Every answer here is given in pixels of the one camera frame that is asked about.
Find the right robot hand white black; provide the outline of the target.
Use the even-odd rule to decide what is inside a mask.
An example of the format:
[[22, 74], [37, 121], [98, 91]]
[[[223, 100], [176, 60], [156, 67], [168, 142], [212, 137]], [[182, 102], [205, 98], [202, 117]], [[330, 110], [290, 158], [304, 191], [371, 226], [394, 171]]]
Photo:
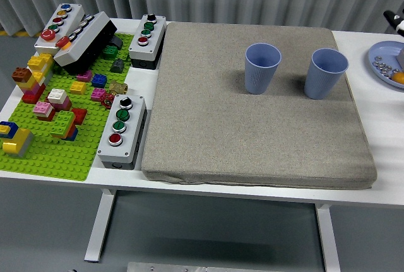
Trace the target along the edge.
[[389, 25], [396, 31], [396, 33], [403, 36], [404, 33], [403, 18], [390, 10], [384, 11], [383, 16], [385, 17]]

